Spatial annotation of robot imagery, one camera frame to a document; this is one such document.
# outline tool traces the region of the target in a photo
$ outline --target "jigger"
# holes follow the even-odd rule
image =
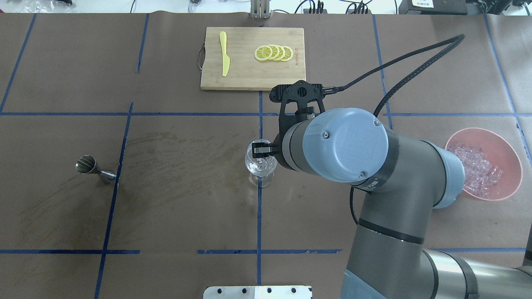
[[[76,162],[76,170],[82,175],[97,173],[99,174],[100,179],[106,184],[117,179],[116,173],[108,170],[101,170],[98,163],[96,163],[96,159],[92,156],[83,156],[79,158],[78,162]]]

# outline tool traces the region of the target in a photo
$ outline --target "clear plastic wrap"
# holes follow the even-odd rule
[[[58,0],[26,0],[23,13],[71,13],[71,4]]]

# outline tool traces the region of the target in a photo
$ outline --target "white bracket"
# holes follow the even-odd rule
[[[252,19],[269,19],[270,15],[270,0],[251,0]]]
[[[312,299],[311,286],[209,287],[203,299]]]

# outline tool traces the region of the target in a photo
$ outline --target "white label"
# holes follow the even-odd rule
[[[412,5],[417,7],[434,8],[433,0],[412,0]]]

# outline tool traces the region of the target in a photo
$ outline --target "wooden cutting board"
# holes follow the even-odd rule
[[[222,76],[220,31],[227,33],[231,58],[226,77]],[[255,59],[255,49],[270,44],[291,47],[294,57],[287,62]],[[207,27],[201,89],[270,90],[298,80],[306,80],[303,28]]]

